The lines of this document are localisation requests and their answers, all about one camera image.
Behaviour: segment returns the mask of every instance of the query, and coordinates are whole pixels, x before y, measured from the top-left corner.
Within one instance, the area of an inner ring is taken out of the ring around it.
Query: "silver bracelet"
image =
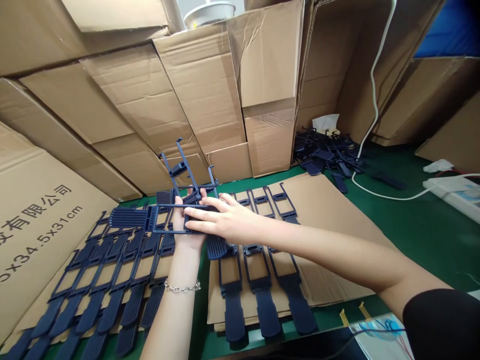
[[[174,293],[179,293],[179,292],[189,293],[191,291],[198,291],[201,289],[200,281],[198,280],[196,281],[196,284],[194,287],[186,287],[186,288],[173,287],[167,281],[165,281],[164,285],[165,285],[165,289],[170,290]]]

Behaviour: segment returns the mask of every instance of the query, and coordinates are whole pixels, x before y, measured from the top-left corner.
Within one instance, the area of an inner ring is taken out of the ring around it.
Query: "person's right hand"
[[[237,245],[258,244],[261,231],[269,226],[268,219],[240,205],[226,193],[219,195],[224,201],[214,197],[204,197],[200,205],[211,205],[218,209],[204,211],[187,207],[185,213],[203,221],[188,221],[185,226],[191,230],[218,235],[229,243]]]

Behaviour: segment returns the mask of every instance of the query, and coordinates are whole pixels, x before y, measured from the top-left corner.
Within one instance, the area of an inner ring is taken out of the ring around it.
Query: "electrical cord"
[[[295,357],[295,356],[286,356],[286,355],[263,355],[263,356],[255,356],[255,357],[247,357],[245,360],[264,360],[264,359],[282,359],[282,360],[331,360],[335,359],[338,355],[340,355],[346,348],[352,343],[352,341],[360,334],[363,333],[399,333],[399,332],[406,332],[404,328],[402,329],[390,329],[390,330],[377,330],[377,329],[364,329],[357,331],[354,333],[343,346],[338,349],[337,352],[334,354],[327,356],[327,357]]]
[[[381,37],[380,46],[378,48],[378,52],[376,54],[375,60],[373,61],[373,65],[372,65],[371,70],[370,70],[370,80],[371,80],[371,85],[372,85],[373,108],[375,109],[375,118],[374,118],[373,122],[370,125],[370,128],[368,129],[368,131],[366,132],[365,136],[363,137],[363,139],[360,143],[360,148],[358,149],[357,158],[360,158],[360,155],[361,155],[362,150],[364,148],[365,141],[367,140],[367,138],[369,137],[373,128],[375,127],[375,124],[379,120],[379,107],[377,105],[377,89],[376,89],[376,86],[375,86],[374,70],[375,70],[375,67],[377,66],[380,55],[382,54],[382,50],[384,49],[385,39],[387,38],[387,34],[389,32],[389,28],[390,28],[390,24],[392,22],[392,18],[394,17],[396,7],[397,7],[397,0],[391,0],[390,14],[388,15],[388,19],[386,21],[385,29],[383,29],[383,35]],[[381,195],[381,194],[377,194],[373,191],[368,190],[367,188],[361,186],[358,182],[355,181],[355,175],[356,174],[357,174],[357,172],[354,171],[353,175],[351,177],[351,182],[354,183],[357,187],[359,187],[363,191],[365,191],[369,194],[375,195],[377,197],[380,197],[380,198],[389,199],[389,200],[397,200],[397,201],[408,201],[408,200],[413,200],[413,199],[419,198],[419,197],[428,193],[430,190],[437,187],[438,185],[440,185],[442,182],[444,182],[446,180],[480,176],[480,174],[477,174],[477,173],[468,173],[468,174],[446,177],[444,180],[439,181],[438,183],[436,183],[435,185],[433,185],[431,187],[428,187],[427,189],[423,190],[422,192],[418,193],[417,195],[414,195],[414,196],[411,196],[411,197],[401,198],[401,197],[391,197],[391,196]]]

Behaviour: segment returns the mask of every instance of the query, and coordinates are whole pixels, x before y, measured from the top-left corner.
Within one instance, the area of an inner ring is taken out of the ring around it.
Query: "power strip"
[[[441,182],[430,192],[480,224],[480,185],[464,177],[443,180],[443,177],[430,178],[423,182],[423,187],[428,189]]]

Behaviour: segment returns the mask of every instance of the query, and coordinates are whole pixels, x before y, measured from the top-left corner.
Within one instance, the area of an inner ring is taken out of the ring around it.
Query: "white bowl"
[[[233,18],[235,5],[228,1],[214,1],[197,6],[189,11],[183,18],[183,22],[190,30],[203,25],[213,24],[225,19]]]

